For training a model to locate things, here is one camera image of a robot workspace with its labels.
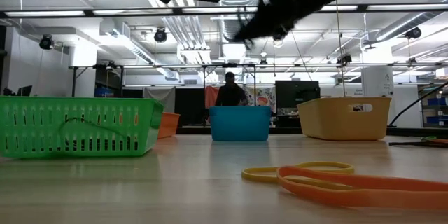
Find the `green plastic basket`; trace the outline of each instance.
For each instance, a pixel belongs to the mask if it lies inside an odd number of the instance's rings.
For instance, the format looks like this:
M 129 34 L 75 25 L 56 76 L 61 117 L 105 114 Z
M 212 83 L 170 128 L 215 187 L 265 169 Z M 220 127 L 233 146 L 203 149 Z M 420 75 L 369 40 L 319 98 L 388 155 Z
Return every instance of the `green plastic basket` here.
M 154 99 L 0 97 L 0 154 L 140 156 L 154 146 L 162 112 Z

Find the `desk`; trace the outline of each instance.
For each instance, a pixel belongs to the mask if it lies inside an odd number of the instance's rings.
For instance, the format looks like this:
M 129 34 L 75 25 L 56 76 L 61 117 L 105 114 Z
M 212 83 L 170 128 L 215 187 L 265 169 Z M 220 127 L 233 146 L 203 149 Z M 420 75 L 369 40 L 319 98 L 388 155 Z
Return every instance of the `desk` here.
M 0 223 L 448 223 L 440 211 L 323 206 L 240 176 L 246 167 L 313 160 L 347 162 L 359 174 L 448 182 L 445 149 L 300 135 L 213 143 L 185 135 L 160 139 L 140 158 L 0 160 Z

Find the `black shirt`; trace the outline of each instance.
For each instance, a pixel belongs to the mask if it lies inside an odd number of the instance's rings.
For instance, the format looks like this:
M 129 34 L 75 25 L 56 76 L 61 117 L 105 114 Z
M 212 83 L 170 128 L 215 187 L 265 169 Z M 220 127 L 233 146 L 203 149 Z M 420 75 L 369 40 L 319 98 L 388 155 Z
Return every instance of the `black shirt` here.
M 240 101 L 245 100 L 246 94 L 238 85 L 224 85 L 219 88 L 218 98 L 215 106 L 238 106 Z

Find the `yellow plastic basket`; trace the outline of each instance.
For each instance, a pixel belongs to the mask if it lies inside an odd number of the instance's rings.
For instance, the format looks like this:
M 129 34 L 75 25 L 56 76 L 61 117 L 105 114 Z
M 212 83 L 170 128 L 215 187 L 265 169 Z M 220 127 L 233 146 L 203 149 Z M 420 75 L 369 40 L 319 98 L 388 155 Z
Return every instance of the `yellow plastic basket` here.
M 162 111 L 153 99 L 0 97 L 0 154 L 143 155 L 157 140 Z
M 386 136 L 390 103 L 389 97 L 340 97 L 314 99 L 297 107 L 303 134 L 356 141 Z

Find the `person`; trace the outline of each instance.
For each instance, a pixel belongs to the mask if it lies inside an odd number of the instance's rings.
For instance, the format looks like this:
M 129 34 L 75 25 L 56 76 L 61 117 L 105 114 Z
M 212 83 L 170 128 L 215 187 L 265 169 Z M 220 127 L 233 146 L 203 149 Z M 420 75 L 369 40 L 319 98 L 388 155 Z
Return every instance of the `person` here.
M 215 106 L 245 106 L 248 104 L 244 90 L 235 83 L 235 74 L 225 74 L 225 85 L 219 88 Z

